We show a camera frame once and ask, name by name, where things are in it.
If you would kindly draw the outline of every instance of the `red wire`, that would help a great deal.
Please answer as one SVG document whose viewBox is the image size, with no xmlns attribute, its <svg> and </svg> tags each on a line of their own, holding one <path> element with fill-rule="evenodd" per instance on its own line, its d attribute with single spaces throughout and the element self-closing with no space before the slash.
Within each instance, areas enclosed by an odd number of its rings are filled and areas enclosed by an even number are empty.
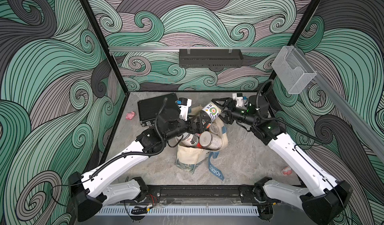
<svg viewBox="0 0 384 225">
<path fill-rule="evenodd" d="M 153 200 L 153 198 L 152 198 L 152 206 L 153 206 L 153 207 L 155 206 L 154 203 L 155 203 L 155 202 L 154 202 L 154 200 Z"/>
<path fill-rule="evenodd" d="M 150 195 L 151 195 L 151 197 L 155 198 L 155 200 L 156 200 L 155 205 L 157 205 L 157 198 L 156 198 L 154 195 L 152 195 L 152 194 L 150 194 Z"/>
<path fill-rule="evenodd" d="M 154 195 L 152 195 L 152 197 L 154 197 L 154 198 L 155 198 L 155 200 L 156 200 L 156 205 L 157 205 L 157 198 L 156 198 Z"/>
</svg>

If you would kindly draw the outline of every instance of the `can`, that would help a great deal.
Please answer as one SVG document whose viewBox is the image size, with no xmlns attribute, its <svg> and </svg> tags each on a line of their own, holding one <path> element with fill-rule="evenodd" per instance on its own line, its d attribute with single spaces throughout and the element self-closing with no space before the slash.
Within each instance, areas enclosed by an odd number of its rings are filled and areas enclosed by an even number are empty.
<svg viewBox="0 0 384 225">
<path fill-rule="evenodd" d="M 188 132 L 183 133 L 182 136 L 177 137 L 179 140 L 183 138 L 180 141 L 180 145 L 184 147 L 194 147 L 199 143 L 199 137 L 195 134 L 191 134 Z"/>
<path fill-rule="evenodd" d="M 211 126 L 209 126 L 209 131 L 215 135 L 218 135 L 220 133 L 220 128 L 216 123 L 211 123 Z"/>
<path fill-rule="evenodd" d="M 210 102 L 203 109 L 201 109 L 201 112 L 206 113 L 206 115 L 210 118 L 210 121 L 208 121 L 208 123 L 211 123 L 214 121 L 216 117 L 220 115 L 222 110 L 218 106 L 216 106 L 213 102 Z"/>
<path fill-rule="evenodd" d="M 218 135 L 205 131 L 201 133 L 199 143 L 204 149 L 217 151 L 221 148 L 223 142 Z"/>
</svg>

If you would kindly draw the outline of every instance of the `metal track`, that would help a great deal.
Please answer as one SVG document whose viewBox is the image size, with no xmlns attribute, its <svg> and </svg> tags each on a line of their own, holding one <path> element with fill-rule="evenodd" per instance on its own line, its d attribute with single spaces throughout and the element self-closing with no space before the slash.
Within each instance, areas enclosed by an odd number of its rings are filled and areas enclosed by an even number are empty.
<svg viewBox="0 0 384 225">
<path fill-rule="evenodd" d="M 134 206 L 126 206 L 129 215 Z M 103 207 L 95 216 L 124 216 L 128 215 L 124 205 Z M 256 206 L 206 206 L 206 205 L 168 205 L 152 208 L 146 216 L 259 216 Z"/>
<path fill-rule="evenodd" d="M 157 46 L 111 46 L 110 52 L 179 52 L 180 49 L 240 49 L 241 52 L 279 53 L 282 47 L 157 47 Z"/>
</svg>

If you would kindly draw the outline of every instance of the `gray marble floor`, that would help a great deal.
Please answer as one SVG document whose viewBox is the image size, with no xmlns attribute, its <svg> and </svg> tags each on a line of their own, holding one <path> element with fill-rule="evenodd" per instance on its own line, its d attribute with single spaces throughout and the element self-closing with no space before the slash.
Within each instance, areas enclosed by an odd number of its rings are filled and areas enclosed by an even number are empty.
<svg viewBox="0 0 384 225">
<path fill-rule="evenodd" d="M 136 139 L 147 127 L 140 126 L 137 114 L 137 101 L 164 95 L 169 92 L 132 92 L 129 95 L 123 116 L 115 133 L 107 159 L 110 159 Z M 192 107 L 206 105 L 212 98 L 231 97 L 232 93 L 220 92 L 177 92 L 178 97 L 192 99 Z M 136 116 L 130 121 L 125 119 L 127 112 L 134 111 Z M 225 177 L 222 181 L 208 171 L 208 161 L 195 170 L 194 174 L 175 166 L 177 148 L 166 147 L 154 157 L 128 170 L 115 182 L 124 182 L 126 177 L 141 176 L 146 184 L 151 185 L 252 185 L 259 179 L 268 176 L 291 185 L 300 184 L 295 173 L 283 175 L 281 170 L 287 166 L 277 153 L 265 146 L 252 132 L 247 132 L 236 123 L 226 125 L 228 131 L 228 147 L 220 151 L 218 158 L 211 159 L 214 166 L 220 169 Z"/>
</svg>

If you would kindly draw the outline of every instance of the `aluminum rail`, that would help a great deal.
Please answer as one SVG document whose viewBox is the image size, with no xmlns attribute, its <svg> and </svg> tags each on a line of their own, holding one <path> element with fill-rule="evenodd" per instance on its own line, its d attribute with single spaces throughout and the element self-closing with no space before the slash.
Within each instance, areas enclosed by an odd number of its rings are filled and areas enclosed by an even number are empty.
<svg viewBox="0 0 384 225">
<path fill-rule="evenodd" d="M 240 49 L 242 53 L 279 53 L 282 47 L 157 47 L 157 46 L 112 46 L 110 52 L 179 52 L 180 49 Z"/>
</svg>

